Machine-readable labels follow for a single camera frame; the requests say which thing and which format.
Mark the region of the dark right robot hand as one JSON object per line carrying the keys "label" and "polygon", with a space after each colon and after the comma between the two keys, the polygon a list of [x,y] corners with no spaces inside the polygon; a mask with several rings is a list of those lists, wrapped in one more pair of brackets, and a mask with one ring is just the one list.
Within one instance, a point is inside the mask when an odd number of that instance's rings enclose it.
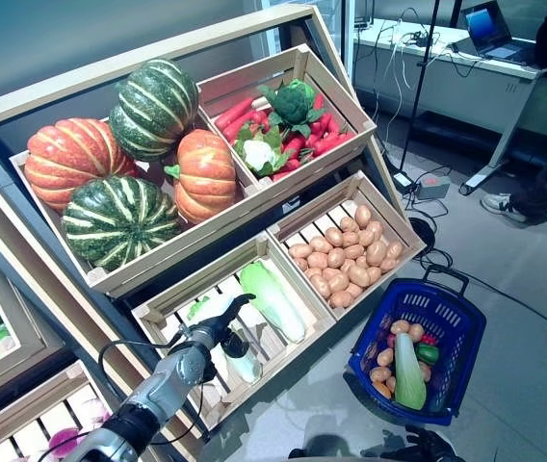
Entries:
{"label": "dark right robot hand", "polygon": [[438,433],[412,424],[407,424],[404,428],[409,446],[383,452],[380,458],[407,462],[464,462],[453,446]]}

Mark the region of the dark left robot hand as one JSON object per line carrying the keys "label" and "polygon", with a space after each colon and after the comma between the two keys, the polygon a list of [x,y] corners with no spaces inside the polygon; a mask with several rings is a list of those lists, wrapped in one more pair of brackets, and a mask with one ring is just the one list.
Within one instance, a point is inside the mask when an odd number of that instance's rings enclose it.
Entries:
{"label": "dark left robot hand", "polygon": [[189,309],[188,324],[207,329],[212,334],[214,345],[221,345],[227,356],[242,358],[249,350],[249,342],[243,341],[230,323],[237,318],[240,309],[253,299],[253,294],[205,296]]}

